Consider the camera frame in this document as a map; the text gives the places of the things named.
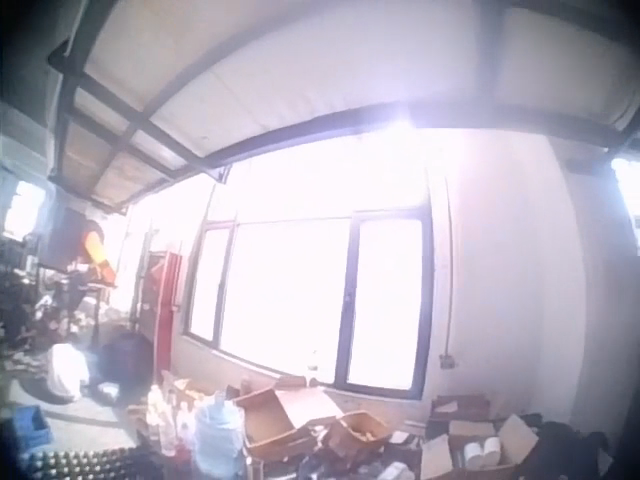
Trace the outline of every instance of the metal frame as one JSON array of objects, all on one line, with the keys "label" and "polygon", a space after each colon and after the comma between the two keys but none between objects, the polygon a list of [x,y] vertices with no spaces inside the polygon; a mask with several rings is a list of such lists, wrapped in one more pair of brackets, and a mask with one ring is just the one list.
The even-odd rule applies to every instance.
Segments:
[{"label": "metal frame", "polygon": [[[200,74],[233,55],[236,51],[273,31],[298,22],[321,10],[332,8],[339,4],[340,1],[331,0],[301,4],[278,18],[234,35],[222,44],[205,52],[200,58],[179,72],[142,111],[133,108],[84,72],[91,49],[115,3],[116,0],[89,1],[68,54],[65,55],[69,45],[67,41],[57,47],[49,56],[50,65],[63,74],[55,128],[57,139],[55,166],[51,180],[62,184],[63,188],[69,190],[69,186],[60,180],[64,171],[62,155],[70,121],[78,123],[83,128],[90,125],[90,131],[94,135],[103,140],[108,140],[107,143],[111,146],[111,150],[108,161],[100,172],[99,177],[104,174],[109,168],[110,162],[122,151],[135,156],[166,177],[141,190],[119,205],[106,206],[110,210],[122,209],[127,204],[137,201],[149,193],[193,176],[197,172],[208,173],[216,180],[220,180],[220,172],[217,172],[216,169],[221,166],[230,165],[245,158],[279,148],[355,132],[374,130],[396,120],[398,117],[409,118],[417,127],[421,128],[500,128],[552,135],[607,148],[608,153],[604,156],[603,161],[613,158],[622,151],[630,151],[640,155],[640,140],[634,138],[640,127],[637,113],[634,116],[636,120],[632,120],[627,128],[620,132],[612,127],[583,118],[526,107],[498,105],[492,100],[501,61],[500,52],[503,46],[504,19],[509,9],[524,9],[552,17],[611,41],[635,47],[639,44],[638,34],[624,18],[612,17],[603,20],[598,15],[579,7],[563,4],[557,0],[476,0],[482,28],[478,38],[481,52],[477,68],[479,92],[475,100],[455,103],[429,102],[372,105],[355,110],[336,112],[297,125],[257,135],[200,157],[151,122],[150,118],[153,114]],[[75,109],[73,99],[77,88],[85,90],[125,118],[129,122],[125,132],[122,135],[117,135],[90,117],[86,118],[88,117],[87,115]],[[172,171],[133,146],[131,140],[139,130],[183,158],[187,162],[187,167]],[[82,198],[95,201],[95,199],[92,199],[91,193],[87,192],[86,195],[82,195]]]},{"label": "metal frame", "polygon": [[[215,189],[209,199],[209,206],[215,195]],[[375,221],[377,219],[415,219],[420,221],[422,225],[422,299],[420,307],[420,320],[418,326],[418,339],[429,339],[431,337],[431,321],[432,321],[432,305],[433,305],[433,229],[430,209],[430,199],[427,197],[422,205],[410,208],[397,208],[389,210],[373,210],[359,211],[351,215],[339,217],[320,217],[320,218],[293,218],[282,220],[266,220],[266,221],[249,221],[246,223],[238,222],[237,219],[205,221],[202,223],[198,234],[197,245],[194,249],[192,258],[189,261],[190,272],[189,280],[185,288],[185,298],[187,305],[185,308],[185,319],[182,334],[192,340],[202,343],[207,347],[214,349],[222,354],[240,360],[249,365],[262,368],[269,372],[285,375],[290,372],[282,372],[271,368],[267,365],[257,364],[251,360],[243,358],[239,355],[224,350],[221,347],[222,328],[224,325],[224,305],[227,293],[227,280],[229,276],[229,267],[233,257],[235,248],[235,239],[239,228],[245,225],[265,225],[280,223],[303,223],[303,222],[323,222],[330,220],[345,220],[349,222],[349,240],[347,244],[347,255],[345,265],[345,286],[343,292],[343,308],[340,320],[340,331],[338,340],[338,351],[336,357],[335,377],[331,386],[343,391],[354,393],[362,393],[367,395],[377,395],[388,398],[401,398],[417,400],[422,397],[424,383],[426,379],[427,359],[429,355],[429,340],[418,341],[416,345],[416,360],[414,364],[413,378],[411,387],[404,389],[372,387],[367,385],[358,385],[348,380],[349,363],[351,359],[351,345],[353,342],[353,327],[355,322],[354,305],[356,295],[356,282],[358,274],[358,255],[360,244],[360,227],[367,221]],[[215,315],[213,319],[212,339],[207,340],[199,337],[191,332],[191,320],[193,301],[195,298],[195,278],[197,275],[197,265],[202,255],[202,245],[207,232],[214,230],[226,230],[228,232],[227,244],[225,247],[224,260],[220,281],[215,289],[217,298]]]}]

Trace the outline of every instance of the white plastic bag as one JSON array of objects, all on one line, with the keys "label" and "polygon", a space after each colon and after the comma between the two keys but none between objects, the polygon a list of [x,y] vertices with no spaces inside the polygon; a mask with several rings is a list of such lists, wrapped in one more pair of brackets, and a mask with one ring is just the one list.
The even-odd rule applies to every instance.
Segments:
[{"label": "white plastic bag", "polygon": [[47,353],[47,386],[52,393],[69,400],[80,398],[80,387],[89,382],[87,361],[68,343],[58,343]]}]

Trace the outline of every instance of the open cardboard box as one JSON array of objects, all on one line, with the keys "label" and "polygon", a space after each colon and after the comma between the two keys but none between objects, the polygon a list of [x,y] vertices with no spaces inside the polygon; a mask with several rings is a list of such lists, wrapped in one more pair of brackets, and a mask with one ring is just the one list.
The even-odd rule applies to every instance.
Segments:
[{"label": "open cardboard box", "polygon": [[276,388],[234,400],[245,411],[245,448],[263,461],[313,452],[318,440],[312,427],[327,425],[342,414],[321,388],[286,380]]},{"label": "open cardboard box", "polygon": [[324,442],[340,457],[354,459],[363,452],[379,450],[392,433],[387,424],[362,410],[335,420]]},{"label": "open cardboard box", "polygon": [[496,467],[467,470],[454,465],[454,457],[459,457],[468,443],[483,441],[493,436],[490,423],[474,424],[459,422],[450,425],[450,433],[426,442],[422,448],[422,469],[420,480],[507,480],[533,449],[538,436],[516,415],[504,423],[497,436],[500,438],[502,453]]}]

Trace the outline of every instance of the white container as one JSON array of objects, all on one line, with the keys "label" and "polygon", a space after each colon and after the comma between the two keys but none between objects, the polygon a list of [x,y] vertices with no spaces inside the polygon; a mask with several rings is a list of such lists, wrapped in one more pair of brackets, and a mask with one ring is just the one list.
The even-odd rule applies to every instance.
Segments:
[{"label": "white container", "polygon": [[464,446],[464,465],[467,470],[480,470],[484,464],[484,451],[478,442]]},{"label": "white container", "polygon": [[176,430],[182,444],[189,450],[193,450],[195,422],[187,402],[180,402],[180,410],[176,415]]},{"label": "white container", "polygon": [[495,467],[500,463],[502,448],[498,437],[490,437],[484,441],[484,466]]},{"label": "white container", "polygon": [[245,466],[244,411],[219,392],[195,410],[194,418],[193,458],[198,471],[222,480],[235,478]]},{"label": "white container", "polygon": [[160,412],[159,418],[160,450],[165,457],[173,457],[176,454],[178,439],[176,437],[176,426],[173,423],[173,413],[169,405],[165,405]]}]

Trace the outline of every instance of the cardboard box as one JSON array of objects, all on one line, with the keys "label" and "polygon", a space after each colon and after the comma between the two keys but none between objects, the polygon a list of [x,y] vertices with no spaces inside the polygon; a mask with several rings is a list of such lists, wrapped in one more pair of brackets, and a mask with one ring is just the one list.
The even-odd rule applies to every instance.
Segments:
[{"label": "cardboard box", "polygon": [[484,395],[440,395],[431,402],[429,420],[482,421],[489,418],[490,402]]},{"label": "cardboard box", "polygon": [[364,410],[334,421],[325,437],[326,445],[341,458],[352,460],[362,452],[378,450],[393,434],[387,424]]},{"label": "cardboard box", "polygon": [[193,403],[202,401],[207,397],[213,395],[215,390],[207,387],[201,383],[191,380],[189,378],[179,378],[173,381],[173,389],[176,392],[178,404],[180,402],[186,402],[189,409],[193,408]]},{"label": "cardboard box", "polygon": [[263,461],[312,453],[318,445],[312,427],[342,414],[320,388],[268,388],[235,403],[245,411],[245,448]]},{"label": "cardboard box", "polygon": [[[477,435],[483,429],[487,429],[489,433],[486,424],[473,427],[463,425],[462,429],[458,425],[454,427],[456,434],[444,434],[426,442],[422,448],[420,480],[508,480],[516,465],[527,457],[538,441],[537,435],[519,417],[512,415],[497,435],[502,447],[498,466],[481,470],[458,467],[456,465],[458,462],[454,462],[454,458],[459,458],[466,444],[491,436]],[[465,430],[470,434],[460,434]]]}]

